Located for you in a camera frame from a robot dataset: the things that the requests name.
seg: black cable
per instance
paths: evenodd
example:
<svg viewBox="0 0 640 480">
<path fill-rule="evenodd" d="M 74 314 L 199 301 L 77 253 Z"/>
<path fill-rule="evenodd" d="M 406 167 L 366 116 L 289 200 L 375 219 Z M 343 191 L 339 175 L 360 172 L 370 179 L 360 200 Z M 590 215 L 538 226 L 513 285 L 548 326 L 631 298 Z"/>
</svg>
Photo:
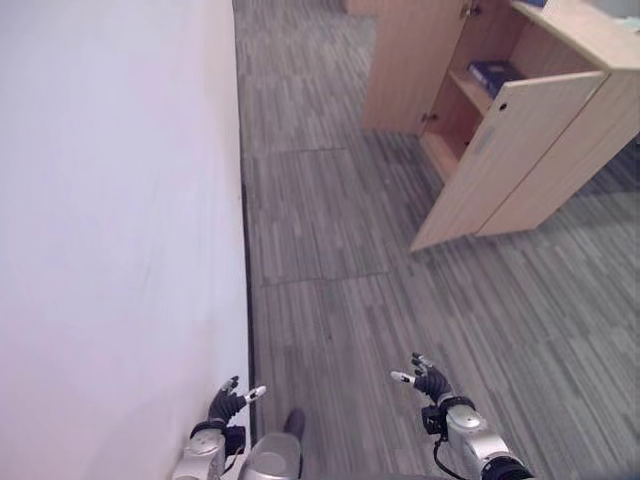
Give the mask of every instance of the black cable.
<svg viewBox="0 0 640 480">
<path fill-rule="evenodd" d="M 440 468 L 440 470 L 442 470 L 444 473 L 446 473 L 447 475 L 452 476 L 453 478 L 457 478 L 458 480 L 467 480 L 464 477 L 461 477 L 460 475 L 458 475 L 456 472 L 454 472 L 453 470 L 451 470 L 450 468 L 448 468 L 444 463 L 442 463 L 440 460 L 438 460 L 438 450 L 440 449 L 440 444 L 442 443 L 442 435 L 440 436 L 440 438 L 438 440 L 436 440 L 435 445 L 433 446 L 433 459 L 436 461 L 436 465 L 438 465 L 438 468 Z"/>
</svg>

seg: white wall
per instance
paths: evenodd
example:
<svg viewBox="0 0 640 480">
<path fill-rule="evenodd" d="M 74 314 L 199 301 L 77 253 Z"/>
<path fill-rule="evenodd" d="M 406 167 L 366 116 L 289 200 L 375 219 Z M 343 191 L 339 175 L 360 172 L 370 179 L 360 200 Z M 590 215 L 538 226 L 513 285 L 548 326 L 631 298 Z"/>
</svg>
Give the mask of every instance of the white wall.
<svg viewBox="0 0 640 480">
<path fill-rule="evenodd" d="M 246 381 L 236 88 L 231 0 L 0 1 L 0 478 L 167 478 Z"/>
</svg>

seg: door hinge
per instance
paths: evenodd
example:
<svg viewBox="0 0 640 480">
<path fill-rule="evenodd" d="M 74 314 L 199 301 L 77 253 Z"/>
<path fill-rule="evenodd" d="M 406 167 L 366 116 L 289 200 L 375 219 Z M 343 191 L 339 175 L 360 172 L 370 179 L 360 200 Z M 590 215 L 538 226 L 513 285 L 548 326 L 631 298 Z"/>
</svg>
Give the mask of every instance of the door hinge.
<svg viewBox="0 0 640 480">
<path fill-rule="evenodd" d="M 482 9 L 480 8 L 480 5 L 478 5 L 477 0 L 472 0 L 471 2 L 465 2 L 462 4 L 460 18 L 476 17 L 481 13 Z"/>
</svg>

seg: wooden cabinet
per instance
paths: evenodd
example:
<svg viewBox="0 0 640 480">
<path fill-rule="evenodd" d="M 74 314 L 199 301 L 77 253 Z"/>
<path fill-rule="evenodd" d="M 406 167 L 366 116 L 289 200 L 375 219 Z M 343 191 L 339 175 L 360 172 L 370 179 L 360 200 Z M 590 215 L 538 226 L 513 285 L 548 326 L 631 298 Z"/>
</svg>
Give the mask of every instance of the wooden cabinet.
<svg viewBox="0 0 640 480">
<path fill-rule="evenodd" d="M 534 228 L 640 130 L 640 37 L 580 0 L 395 0 L 379 15 L 363 126 L 419 135 L 445 182 L 412 250 Z M 526 78 L 492 99 L 467 71 L 480 60 Z"/>
</svg>

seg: open cabinet door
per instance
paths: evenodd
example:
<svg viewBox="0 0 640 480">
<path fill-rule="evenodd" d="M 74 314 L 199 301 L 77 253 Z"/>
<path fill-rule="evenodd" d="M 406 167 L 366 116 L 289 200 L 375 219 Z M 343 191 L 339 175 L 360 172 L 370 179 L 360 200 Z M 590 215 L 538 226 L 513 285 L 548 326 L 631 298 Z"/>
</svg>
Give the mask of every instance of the open cabinet door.
<svg viewBox="0 0 640 480">
<path fill-rule="evenodd" d="M 364 128 L 422 133 L 465 23 L 464 3 L 383 3 L 362 113 Z"/>
<path fill-rule="evenodd" d="M 411 250 L 478 232 L 605 77 L 587 72 L 505 83 Z"/>
</svg>

